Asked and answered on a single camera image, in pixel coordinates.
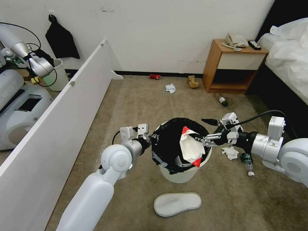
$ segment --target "white telephone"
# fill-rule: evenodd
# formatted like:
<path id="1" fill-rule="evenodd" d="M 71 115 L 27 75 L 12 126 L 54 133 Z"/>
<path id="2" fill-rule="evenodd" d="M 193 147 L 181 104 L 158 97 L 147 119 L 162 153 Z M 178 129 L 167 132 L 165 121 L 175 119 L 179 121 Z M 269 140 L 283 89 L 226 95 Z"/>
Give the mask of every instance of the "white telephone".
<path id="1" fill-rule="evenodd" d="M 226 43 L 222 43 L 223 46 L 233 48 L 235 51 L 241 51 L 239 47 L 248 47 L 248 42 L 242 35 L 234 35 L 228 33 L 226 35 Z"/>

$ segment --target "red and white paper bag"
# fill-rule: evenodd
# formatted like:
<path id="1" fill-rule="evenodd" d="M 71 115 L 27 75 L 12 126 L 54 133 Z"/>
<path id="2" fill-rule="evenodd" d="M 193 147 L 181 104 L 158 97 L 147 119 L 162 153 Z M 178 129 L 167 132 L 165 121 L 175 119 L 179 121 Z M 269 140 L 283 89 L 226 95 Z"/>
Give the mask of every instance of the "red and white paper bag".
<path id="1" fill-rule="evenodd" d="M 205 154 L 204 147 L 201 142 L 196 141 L 188 134 L 196 133 L 188 127 L 183 127 L 180 146 L 184 160 L 192 163 L 196 167 L 200 167 L 202 154 Z"/>

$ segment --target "white bucket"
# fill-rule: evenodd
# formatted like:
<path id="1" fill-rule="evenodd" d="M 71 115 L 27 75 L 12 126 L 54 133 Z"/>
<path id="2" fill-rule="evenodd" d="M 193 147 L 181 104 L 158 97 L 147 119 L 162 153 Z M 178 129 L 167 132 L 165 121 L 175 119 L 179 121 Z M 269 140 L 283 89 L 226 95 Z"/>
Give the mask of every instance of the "white bucket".
<path id="1" fill-rule="evenodd" d="M 49 88 L 52 91 L 62 91 L 63 88 L 68 83 L 68 77 L 65 73 L 63 62 L 61 59 L 54 59 L 54 64 L 55 64 L 55 70 L 57 72 L 57 80 Z M 48 76 L 44 78 L 44 81 L 46 82 L 47 85 L 50 85 L 55 81 L 56 72 L 53 71 L 52 73 L 50 73 Z"/>
<path id="2" fill-rule="evenodd" d="M 209 150 L 209 153 L 206 156 L 205 160 L 203 162 L 201 162 L 200 167 L 205 165 L 205 163 L 209 160 L 211 154 L 212 154 L 212 148 Z M 161 173 L 163 174 L 163 176 L 167 180 L 169 180 L 173 183 L 178 183 L 178 184 L 185 183 L 185 182 L 189 181 L 196 174 L 196 172 L 199 170 L 198 167 L 192 167 L 185 172 L 170 175 L 169 170 L 162 167 L 162 165 L 159 165 L 159 168 L 160 168 Z"/>

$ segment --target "wooden nightstand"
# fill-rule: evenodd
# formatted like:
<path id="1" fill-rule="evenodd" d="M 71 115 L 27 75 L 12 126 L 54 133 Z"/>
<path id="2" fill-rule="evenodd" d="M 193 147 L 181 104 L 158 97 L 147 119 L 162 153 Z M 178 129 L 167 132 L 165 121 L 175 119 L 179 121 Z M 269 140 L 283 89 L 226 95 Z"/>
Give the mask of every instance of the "wooden nightstand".
<path id="1" fill-rule="evenodd" d="M 269 52 L 251 47 L 236 52 L 224 47 L 223 42 L 212 42 L 202 78 L 206 92 L 244 94 Z"/>

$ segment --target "remote control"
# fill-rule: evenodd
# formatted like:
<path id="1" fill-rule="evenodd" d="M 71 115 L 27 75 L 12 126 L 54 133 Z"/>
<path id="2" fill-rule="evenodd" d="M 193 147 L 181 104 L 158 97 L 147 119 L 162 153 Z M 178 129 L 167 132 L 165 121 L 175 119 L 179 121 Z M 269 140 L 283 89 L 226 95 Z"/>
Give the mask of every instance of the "remote control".
<path id="1" fill-rule="evenodd" d="M 254 50 L 261 50 L 261 47 L 255 41 L 248 41 L 249 46 Z"/>

